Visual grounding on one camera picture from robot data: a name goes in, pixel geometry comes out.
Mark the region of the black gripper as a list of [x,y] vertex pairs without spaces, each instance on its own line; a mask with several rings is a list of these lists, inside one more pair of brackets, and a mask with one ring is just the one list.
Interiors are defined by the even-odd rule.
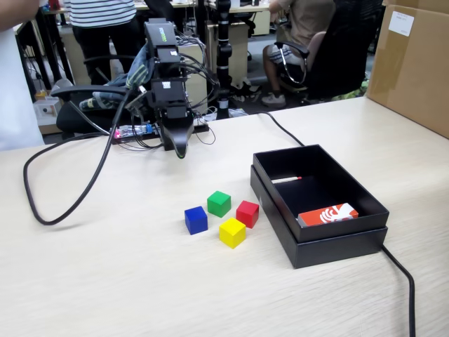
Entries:
[[188,111],[185,102],[162,102],[156,106],[161,119],[165,122],[161,125],[161,140],[165,151],[174,150],[179,159],[184,159],[187,153],[188,142],[194,131],[192,120],[185,119]]

